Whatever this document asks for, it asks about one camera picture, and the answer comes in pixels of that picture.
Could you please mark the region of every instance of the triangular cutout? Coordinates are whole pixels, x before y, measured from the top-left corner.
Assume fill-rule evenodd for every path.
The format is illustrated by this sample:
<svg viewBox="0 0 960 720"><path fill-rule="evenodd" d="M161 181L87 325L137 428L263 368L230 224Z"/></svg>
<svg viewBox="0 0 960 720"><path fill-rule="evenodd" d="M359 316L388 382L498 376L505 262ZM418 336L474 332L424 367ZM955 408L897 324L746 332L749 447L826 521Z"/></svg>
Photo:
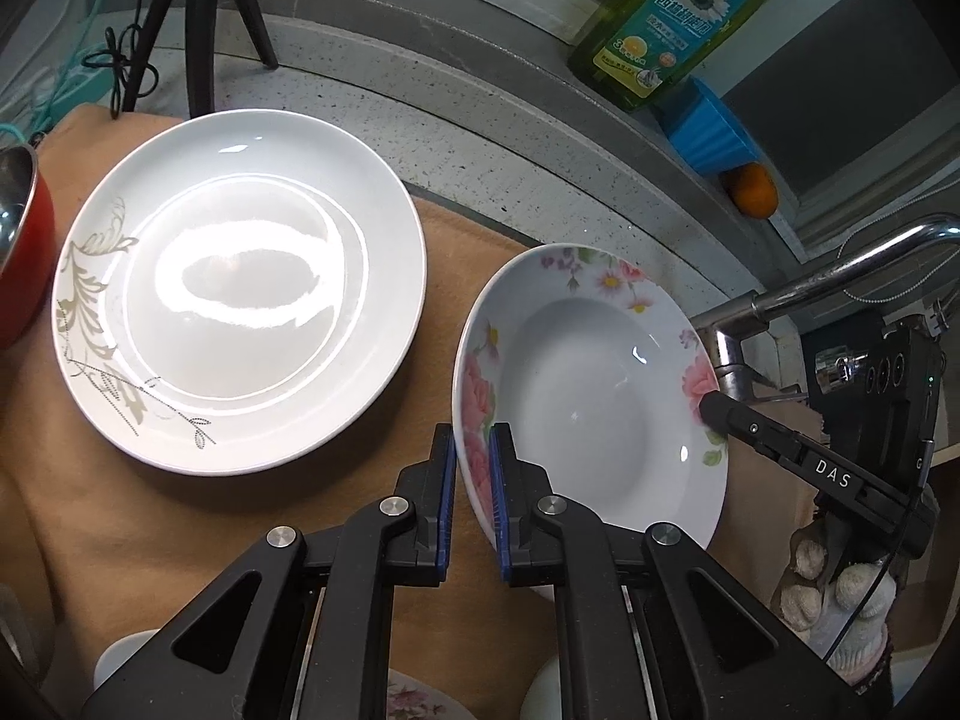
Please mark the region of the triangular cutout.
<svg viewBox="0 0 960 720"><path fill-rule="evenodd" d="M174 642L174 655L214 674L227 671L259 586L256 571L244 574Z"/></svg>
<svg viewBox="0 0 960 720"><path fill-rule="evenodd" d="M774 654L776 642L706 574L690 571L686 576L721 669L734 674Z"/></svg>

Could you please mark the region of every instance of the plate rim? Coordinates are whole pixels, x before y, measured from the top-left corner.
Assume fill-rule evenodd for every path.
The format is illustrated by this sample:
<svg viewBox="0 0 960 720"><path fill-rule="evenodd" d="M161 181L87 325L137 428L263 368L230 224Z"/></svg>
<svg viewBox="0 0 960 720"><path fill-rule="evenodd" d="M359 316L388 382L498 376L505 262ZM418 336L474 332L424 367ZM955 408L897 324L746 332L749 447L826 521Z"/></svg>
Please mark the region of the plate rim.
<svg viewBox="0 0 960 720"><path fill-rule="evenodd" d="M464 441L463 441L464 425L460 415L459 395L461 394L461 389L462 389L460 386L460 381L463 374L464 361L467 359L466 348L467 348L467 345L469 344L470 332L472 331L474 324L476 324L478 314L480 314L480 307L483 305L488 294L491 293L494 286L501 279L503 279L508 272L517 268L518 266L520 266L521 263L526 262L526 260L530 259L531 257L539 256L540 254L543 254L547 250L563 250L564 248L573 248L573 250L577 250L578 248L589 248L590 250L593 250L597 253L611 256L618 261L624 259L623 257L613 254L613 252L603 250L603 248L600 248L600 247L594 247L594 245L572 244L571 242L557 242L556 244L542 244L542 245L539 245L538 247L533 247L524 252L520 252L520 254L518 254L515 257L512 257L509 261L504 263L496 271L496 273L493 274L493 276L491 276L490 280L488 280L486 285L484 285L484 288L480 290L479 295L477 295L476 300L474 300L473 305L470 308L469 314L467 314L467 320L464 322L464 327L460 335L460 341L457 344L457 356L454 359L453 380L451 382L451 388L450 388L451 389L450 412L451 412L451 423L453 424L454 443L456 446L457 467L460 471L460 475L463 477L463 480L464 480L464 487L467 490L467 498L469 498L470 508L473 509L473 516L476 518L477 522L480 524L480 529L484 532L484 535L487 537L487 541L491 543L491 546L493 546L494 550L496 550L496 535L493 533L493 524L490 522L487 522L486 517L483 515L483 507L481 506L480 498L477 495L476 485L474 485L472 475L470 475L470 472L469 472L469 462L467 461L467 452L466 452L466 449L464 448ZM661 290L668 298L670 298L670 300L674 303L674 305L677 306L677 301L672 298L670 293L667 293L666 290L664 290L664 288L662 288L653 279L650 279L650 281L652 281L653 284L656 286L656 288ZM680 309L680 306L677 306L677 310L680 311L680 314L683 316L686 322L690 324L689 317L683 312L682 309ZM727 498L727 483L728 483L728 477L730 477L730 474L728 474L728 467L730 466L730 449L728 448L728 446L727 446L726 455L727 455L726 463L720 464L721 466L720 469L712 469L713 472L722 471L723 473L723 494L720 496L719 505L716 507L716 513L712 516L712 523L710 524L710 527L709 527L709 538L707 539L707 544L702 545L704 549L707 548L709 543L712 541L712 538L716 535L717 525L720 522L720 514L723 509L724 501ZM690 538L693 538L694 541L697 541L697 538L695 538L693 535L690 535L690 533L688 533L688 536L690 536Z"/></svg>
<svg viewBox="0 0 960 720"><path fill-rule="evenodd" d="M400 187L400 191L405 197L407 206L409 207L410 212L413 215L414 222L416 223L415 224L416 234L418 235L418 240L419 240L419 274L421 275L421 278L419 279L421 283L419 284L419 290L418 290L419 301L418 301L418 306L416 306L414 320L411 322L411 326L407 331L406 338L404 338L403 340L402 346L400 348L400 352L397 354L397 358L391 363L389 375L385 376L383 378L383 381L380 382L380 384L371 392L371 395L368 396L362 408L358 408L353 415L343 420L343 422L337 425L333 430L327 432L326 435L322 439L320 439L318 442L306 443L306 445L299 447L299 449L293 452L284 453L282 456L271 459L270 461L266 461L265 463L259 463L256 466L249 466L249 467L231 466L231 467L227 467L226 469L191 469L190 467L183 466L182 464L173 464L173 463L165 464L165 463L162 463L162 461L157 461L156 459L149 458L145 456L143 453L136 451L136 449L133 446L127 445L126 443L123 443L119 439L114 439L114 437L109 435L109 432L107 432L106 429L101 427L101 425L98 423L98 420L93 418L88 408L85 407L85 404L83 404L83 402L80 400L80 397L78 397L77 394L75 393L74 388L71 384L72 379L68 375L64 367L65 365L64 359L62 358L61 354L56 353L56 351L58 350L58 347L56 346L56 341L58 340L58 329L56 328L56 305L57 305L56 289L59 287L59 284L61 283L61 269L59 268L59 265L64 259L64 252L66 250L66 247L72 241L73 236L76 232L76 229L80 224L80 220L83 218L83 215L88 211L88 208L91 207L89 205L90 199L95 194L97 194L98 191L100 191L102 186L104 186L104 184L106 184L107 181L110 180L110 177L112 177L112 175L114 175L115 172L118 172L121 169L121 167L125 165L126 162L128 162L128 160L136 158L136 156L138 155L138 152L141 152L143 149L150 146L154 141L157 141L164 137L168 137L170 133L173 133L183 127L189 127L189 125L194 124L194 122L203 122L206 119L237 116L240 114L253 115L258 117L264 117L264 116L277 117L279 119L280 118L306 119L306 121L311 122L312 127L315 127L316 125L318 125L320 128L330 128L332 130L335 130L338 133L346 135L347 138L349 138L349 140L352 140L355 143L357 143L357 145L361 146L361 148L363 148L364 151L368 151L368 153L370 153L374 158L376 158L377 161L381 163L381 165L383 165L383 167L385 167L385 169L387 170L387 174L390 175L392 179L395 180L395 182L397 182L397 186ZM133 151L128 153L126 156L120 159L113 167L111 167L110 170L108 170L107 173L104 175L104 177L97 182L96 186L94 186L94 188L90 190L90 193L88 194L86 199L83 201L83 205L80 206L80 210L78 210L77 215L75 215L72 223L70 223L70 227L67 230L67 233L64 237L64 242L59 247L58 252L56 252L56 269L54 272L53 283L51 285L51 300L50 300L50 326L51 326L51 332L52 332L53 341L54 341L54 348L55 348L54 356L56 357L56 366L58 367L59 372L61 372L61 378L64 380L64 384L66 385L66 389L69 391L70 397L73 399L73 402L80 409L86 421L90 425L92 425L96 429L96 431L100 433L101 436L107 439L108 442L110 442L113 446L115 446L118 450L120 450L124 454L127 454L128 456L131 456L138 461L141 461L141 463L147 464L148 466L152 466L155 469L161 469L164 471L168 471L170 473L177 473L184 476L199 476L199 477L246 476L248 474L258 473L259 471L275 469L277 466L283 466L284 464L287 464L290 461L299 459L300 457L306 455L307 453L315 449L318 449L319 447L330 442L330 440L333 440L335 437L339 436L342 432L344 432L345 429L349 428L350 425L352 425L358 418L360 418L361 415L366 413L366 411L371 407L371 405L373 405L373 402L376 401L376 399L378 399L378 397L381 396L381 394L383 394L383 391L384 389L387 388L387 385L390 384L390 382L395 378L395 376L397 376L397 370L400 370L400 366L403 364L403 361L406 359L407 355L410 352L410 347L413 344L414 337L416 336L416 330L418 330L419 324L421 323L422 316L424 315L424 303L426 303L426 285L427 285L427 251L426 251L426 237L424 237L424 223L419 217L419 213L416 210L416 205L414 204L414 200L411 197L411 194L407 190L406 185L403 183L402 179L397 175L397 172L392 167L390 167L387 161L384 160L383 157L381 157L376 151L373 150L373 148L368 146L366 143L360 140L360 138L356 137L352 133L347 132L346 129L343 129L342 127L338 127L337 124L333 124L332 122L327 122L324 119L318 119L317 117L310 116L309 114L299 113L296 111L278 110L275 108L232 108L224 111L215 111L214 113L207 114L206 116L203 116L203 117L198 117L197 119L185 119L182 122L178 122L177 124L174 124L172 127L168 127L167 129L162 130L162 132L157 132L157 134L152 135L152 137L148 138L146 141L141 143Z"/></svg>

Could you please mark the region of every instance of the tripod leg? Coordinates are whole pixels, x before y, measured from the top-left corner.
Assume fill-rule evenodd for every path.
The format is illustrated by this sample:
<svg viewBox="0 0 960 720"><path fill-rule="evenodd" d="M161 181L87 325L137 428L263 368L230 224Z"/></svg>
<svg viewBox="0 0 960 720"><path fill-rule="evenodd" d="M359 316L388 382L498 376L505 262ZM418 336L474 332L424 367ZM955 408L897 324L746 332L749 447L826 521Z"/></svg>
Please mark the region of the tripod leg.
<svg viewBox="0 0 960 720"><path fill-rule="evenodd" d="M260 57L260 61L271 70L276 70L280 66L280 62L277 62L277 55L274 53L270 35L267 33L267 25L263 23L260 3L256 0L233 1L237 4L237 10L240 11L240 17L250 33L250 39L253 41L253 47L256 49L257 56Z"/></svg>
<svg viewBox="0 0 960 720"><path fill-rule="evenodd" d="M140 34L137 36L136 50L131 57L127 88L123 94L123 110L125 111L136 108L136 98L140 94L140 86L143 83L144 71L147 70L147 62L150 61L150 53L154 50L154 44L157 42L157 35L160 34L163 19L166 18L167 11L173 1L151 0L150 2L147 18L144 20Z"/></svg>
<svg viewBox="0 0 960 720"><path fill-rule="evenodd" d="M213 36L217 0L186 0L186 97L190 118L213 113Z"/></svg>

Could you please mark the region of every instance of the bottle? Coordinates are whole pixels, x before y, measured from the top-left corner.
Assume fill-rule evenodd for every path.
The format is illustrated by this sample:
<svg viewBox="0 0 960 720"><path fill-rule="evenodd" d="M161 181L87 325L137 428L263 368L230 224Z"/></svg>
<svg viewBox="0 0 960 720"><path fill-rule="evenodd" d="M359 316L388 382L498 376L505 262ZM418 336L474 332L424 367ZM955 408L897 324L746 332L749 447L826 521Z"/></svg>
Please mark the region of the bottle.
<svg viewBox="0 0 960 720"><path fill-rule="evenodd" d="M655 100L764 0L607 0L570 55L573 74L626 111Z"/></svg>

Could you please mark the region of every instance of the blue cup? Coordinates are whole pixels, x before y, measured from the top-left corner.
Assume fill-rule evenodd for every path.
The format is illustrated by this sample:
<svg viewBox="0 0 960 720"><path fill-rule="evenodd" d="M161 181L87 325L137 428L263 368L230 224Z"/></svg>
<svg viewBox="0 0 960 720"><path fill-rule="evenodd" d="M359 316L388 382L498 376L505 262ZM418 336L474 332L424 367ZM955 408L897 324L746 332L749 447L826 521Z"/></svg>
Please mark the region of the blue cup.
<svg viewBox="0 0 960 720"><path fill-rule="evenodd" d="M666 100L661 127L683 160L700 175L758 162L760 152L730 108L699 79Z"/></svg>

